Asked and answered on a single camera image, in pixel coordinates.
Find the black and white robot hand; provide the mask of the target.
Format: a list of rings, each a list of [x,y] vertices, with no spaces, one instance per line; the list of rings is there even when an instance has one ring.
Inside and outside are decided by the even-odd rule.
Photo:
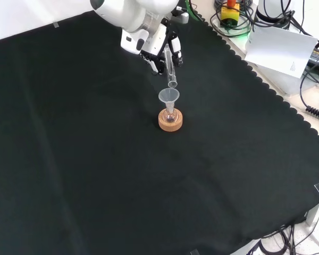
[[[152,36],[144,29],[135,33],[123,30],[121,47],[129,53],[139,55],[155,74],[163,74],[165,71],[166,56],[169,56],[175,67],[183,63],[179,37],[168,25],[160,24]]]

